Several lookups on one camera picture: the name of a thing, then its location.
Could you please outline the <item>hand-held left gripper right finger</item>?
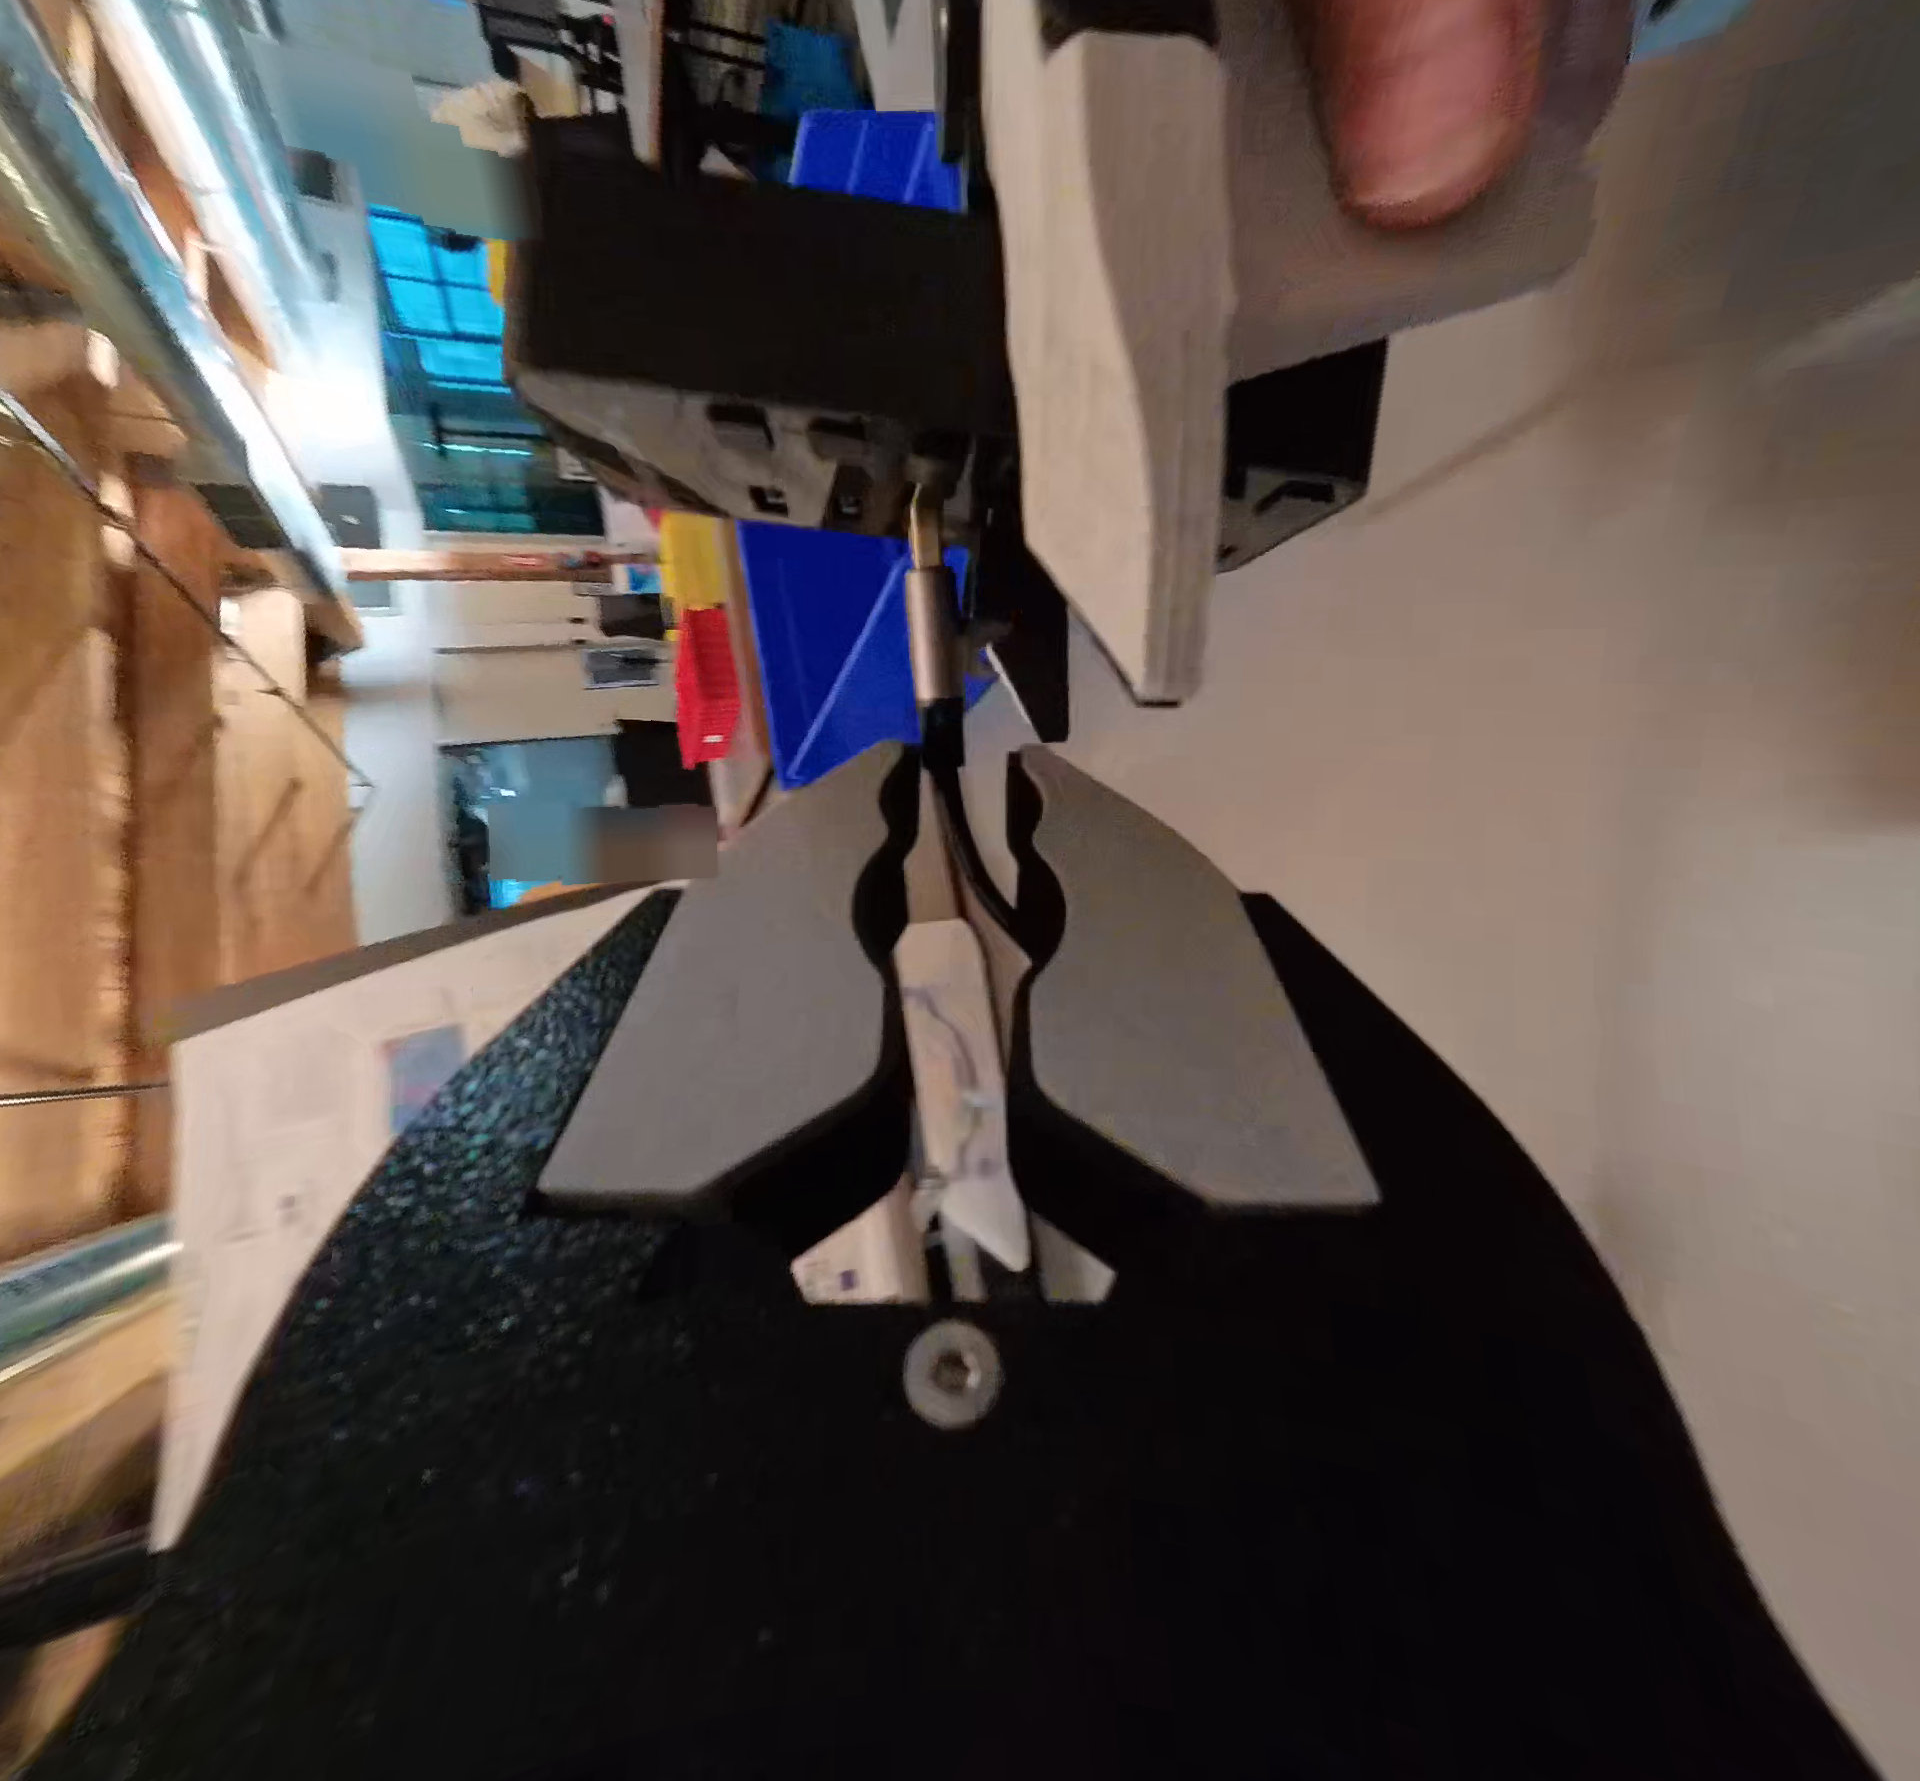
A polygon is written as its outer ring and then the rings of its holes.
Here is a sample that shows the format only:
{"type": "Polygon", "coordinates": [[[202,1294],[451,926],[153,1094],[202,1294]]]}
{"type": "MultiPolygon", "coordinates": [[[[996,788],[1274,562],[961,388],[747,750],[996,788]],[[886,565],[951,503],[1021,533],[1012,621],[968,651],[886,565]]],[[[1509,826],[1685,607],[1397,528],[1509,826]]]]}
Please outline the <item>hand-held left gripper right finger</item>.
{"type": "Polygon", "coordinates": [[[1361,1212],[1380,1186],[1236,885],[1108,785],[1034,745],[1029,872],[1064,922],[1029,975],[1044,1098],[1216,1211],[1361,1212]]]}

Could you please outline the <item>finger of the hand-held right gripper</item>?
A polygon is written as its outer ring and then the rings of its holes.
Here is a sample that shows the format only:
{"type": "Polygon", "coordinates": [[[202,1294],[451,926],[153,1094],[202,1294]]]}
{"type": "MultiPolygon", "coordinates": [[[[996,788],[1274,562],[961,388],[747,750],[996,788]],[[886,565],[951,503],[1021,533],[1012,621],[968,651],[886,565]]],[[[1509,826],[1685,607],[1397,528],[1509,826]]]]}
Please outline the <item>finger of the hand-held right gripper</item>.
{"type": "Polygon", "coordinates": [[[1236,306],[1228,79],[1192,34],[982,0],[1024,540],[1145,707],[1205,676],[1236,306]]]}

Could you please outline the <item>large paned window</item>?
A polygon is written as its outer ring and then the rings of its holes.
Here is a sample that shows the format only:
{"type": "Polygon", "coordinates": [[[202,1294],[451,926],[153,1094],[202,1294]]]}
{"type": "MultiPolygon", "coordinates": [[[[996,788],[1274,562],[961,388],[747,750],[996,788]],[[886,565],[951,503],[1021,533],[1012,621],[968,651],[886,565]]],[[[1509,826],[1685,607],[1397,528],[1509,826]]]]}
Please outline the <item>large paned window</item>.
{"type": "Polygon", "coordinates": [[[501,245],[374,204],[388,417],[430,535],[596,540],[605,509],[511,388],[501,245]]]}

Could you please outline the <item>metal ceiling duct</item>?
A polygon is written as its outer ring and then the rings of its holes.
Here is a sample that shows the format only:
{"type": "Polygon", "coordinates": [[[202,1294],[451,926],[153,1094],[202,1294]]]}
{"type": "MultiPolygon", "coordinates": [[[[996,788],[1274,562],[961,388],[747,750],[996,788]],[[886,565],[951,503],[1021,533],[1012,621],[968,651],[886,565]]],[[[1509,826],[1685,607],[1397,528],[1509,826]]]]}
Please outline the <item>metal ceiling duct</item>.
{"type": "Polygon", "coordinates": [[[150,402],[134,436],[327,653],[361,649],[325,516],[357,335],[234,0],[2,0],[2,19],[6,240],[150,402]]]}

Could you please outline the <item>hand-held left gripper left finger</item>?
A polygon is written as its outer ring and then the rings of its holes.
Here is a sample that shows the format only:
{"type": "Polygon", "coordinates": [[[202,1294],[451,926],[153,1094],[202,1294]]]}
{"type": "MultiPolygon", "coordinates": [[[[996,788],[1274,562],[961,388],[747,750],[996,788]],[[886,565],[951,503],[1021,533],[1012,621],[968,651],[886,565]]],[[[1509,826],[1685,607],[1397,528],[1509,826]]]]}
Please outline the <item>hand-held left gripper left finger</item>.
{"type": "Polygon", "coordinates": [[[900,1188],[920,755],[882,742],[689,882],[536,1184],[556,1215],[842,1227],[900,1188]]]}

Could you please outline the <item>black port hub box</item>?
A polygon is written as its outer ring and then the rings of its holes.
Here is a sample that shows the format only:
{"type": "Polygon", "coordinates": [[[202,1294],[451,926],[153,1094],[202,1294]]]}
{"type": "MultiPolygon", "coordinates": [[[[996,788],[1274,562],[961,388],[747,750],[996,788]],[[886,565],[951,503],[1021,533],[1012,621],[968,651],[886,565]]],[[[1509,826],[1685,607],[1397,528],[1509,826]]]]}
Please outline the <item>black port hub box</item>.
{"type": "MultiPolygon", "coordinates": [[[[508,380],[599,471],[676,507],[895,537],[909,490],[1012,591],[1024,533],[999,206],[942,213],[666,174],[629,137],[536,118],[508,265],[508,380]]],[[[1372,482],[1387,345],[1226,383],[1214,572],[1372,482]]]]}

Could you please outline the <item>blue plastic bin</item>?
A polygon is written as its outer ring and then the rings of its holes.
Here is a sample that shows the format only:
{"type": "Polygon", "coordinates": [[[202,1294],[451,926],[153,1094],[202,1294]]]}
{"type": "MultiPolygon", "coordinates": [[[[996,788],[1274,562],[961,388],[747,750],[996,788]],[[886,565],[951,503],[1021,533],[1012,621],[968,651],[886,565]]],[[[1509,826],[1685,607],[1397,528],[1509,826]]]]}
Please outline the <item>blue plastic bin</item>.
{"type": "MultiPolygon", "coordinates": [[[[964,213],[964,170],[941,156],[932,110],[815,108],[787,165],[793,186],[964,213]]],[[[737,535],[774,781],[818,782],[882,742],[917,745],[905,611],[907,546],[785,525],[737,535]]]]}

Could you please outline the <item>red plastic bin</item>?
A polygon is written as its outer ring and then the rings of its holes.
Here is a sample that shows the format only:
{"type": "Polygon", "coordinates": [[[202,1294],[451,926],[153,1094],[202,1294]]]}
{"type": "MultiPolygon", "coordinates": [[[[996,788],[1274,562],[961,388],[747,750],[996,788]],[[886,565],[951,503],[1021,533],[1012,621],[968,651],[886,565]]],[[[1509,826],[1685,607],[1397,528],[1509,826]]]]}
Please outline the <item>red plastic bin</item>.
{"type": "Polygon", "coordinates": [[[742,720],[729,608],[685,608],[674,643],[681,759],[687,771],[726,761],[742,720]]]}

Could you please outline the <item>person's right hand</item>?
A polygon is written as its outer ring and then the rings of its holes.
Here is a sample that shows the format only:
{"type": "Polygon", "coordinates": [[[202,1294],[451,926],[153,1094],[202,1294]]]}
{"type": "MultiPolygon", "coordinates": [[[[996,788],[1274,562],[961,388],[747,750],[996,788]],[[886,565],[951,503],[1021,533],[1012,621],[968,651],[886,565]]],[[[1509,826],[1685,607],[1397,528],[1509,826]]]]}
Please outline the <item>person's right hand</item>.
{"type": "Polygon", "coordinates": [[[1333,184],[1387,233],[1439,227],[1524,156],[1555,0],[1292,0],[1333,184]]]}

